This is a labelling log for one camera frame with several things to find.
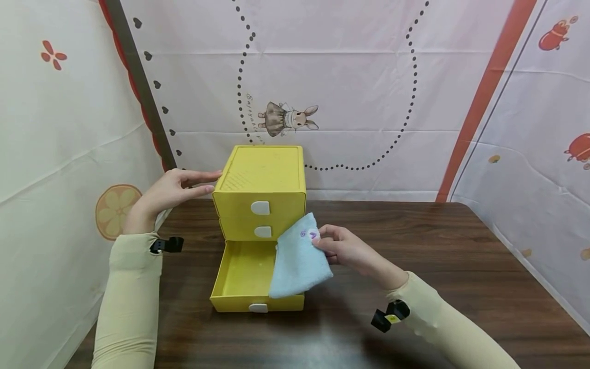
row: wooden table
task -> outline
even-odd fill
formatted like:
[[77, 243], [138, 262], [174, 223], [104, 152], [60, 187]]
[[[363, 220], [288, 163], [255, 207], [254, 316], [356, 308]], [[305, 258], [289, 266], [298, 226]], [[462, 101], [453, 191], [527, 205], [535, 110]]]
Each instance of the wooden table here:
[[[590, 338], [466, 206], [311, 201], [308, 210], [421, 276], [522, 368], [590, 368]], [[306, 293], [303, 312], [215, 312], [224, 242], [210, 201], [174, 209], [160, 235], [185, 245], [164, 259], [156, 368], [453, 367], [402, 324], [372, 327], [383, 293], [341, 266]], [[93, 340], [94, 330], [67, 368], [89, 368]]]

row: arm sleeve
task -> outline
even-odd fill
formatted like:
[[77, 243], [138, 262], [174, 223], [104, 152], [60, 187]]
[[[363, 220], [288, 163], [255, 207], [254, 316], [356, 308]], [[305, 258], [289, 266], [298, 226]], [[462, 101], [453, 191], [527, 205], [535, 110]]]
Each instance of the arm sleeve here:
[[404, 301], [410, 315], [403, 322], [437, 347], [460, 369], [518, 369], [516, 362], [475, 323], [443, 300], [417, 275], [388, 291], [387, 300]]
[[153, 233], [124, 234], [113, 245], [94, 342], [93, 369], [151, 369], [156, 356], [162, 255]]

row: drawer handle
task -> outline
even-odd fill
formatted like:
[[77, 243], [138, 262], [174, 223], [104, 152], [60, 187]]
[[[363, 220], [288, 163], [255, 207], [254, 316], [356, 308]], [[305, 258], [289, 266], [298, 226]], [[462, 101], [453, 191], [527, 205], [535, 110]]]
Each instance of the drawer handle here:
[[261, 239], [269, 239], [273, 236], [269, 226], [256, 227], [254, 234]]
[[270, 204], [268, 201], [254, 201], [250, 210], [256, 215], [270, 215]]
[[248, 306], [248, 310], [250, 310], [253, 313], [267, 313], [268, 312], [268, 306], [265, 303], [253, 303], [250, 306]]

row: light blue washcloth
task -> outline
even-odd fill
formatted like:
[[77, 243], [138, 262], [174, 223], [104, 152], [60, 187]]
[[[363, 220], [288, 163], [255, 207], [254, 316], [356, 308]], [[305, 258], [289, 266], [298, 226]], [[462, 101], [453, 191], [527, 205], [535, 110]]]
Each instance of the light blue washcloth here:
[[320, 237], [320, 233], [313, 213], [279, 236], [268, 291], [271, 299], [297, 295], [334, 276], [324, 252], [312, 245], [316, 237]]

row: yellow drawer box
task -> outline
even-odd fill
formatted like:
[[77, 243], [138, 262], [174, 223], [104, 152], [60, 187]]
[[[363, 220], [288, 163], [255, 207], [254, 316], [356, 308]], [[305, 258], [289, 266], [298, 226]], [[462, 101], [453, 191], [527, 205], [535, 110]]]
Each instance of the yellow drawer box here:
[[227, 240], [276, 240], [305, 215], [301, 146], [236, 146], [213, 192]]
[[218, 312], [303, 310], [303, 295], [268, 297], [276, 256], [274, 241], [226, 241], [211, 303]]

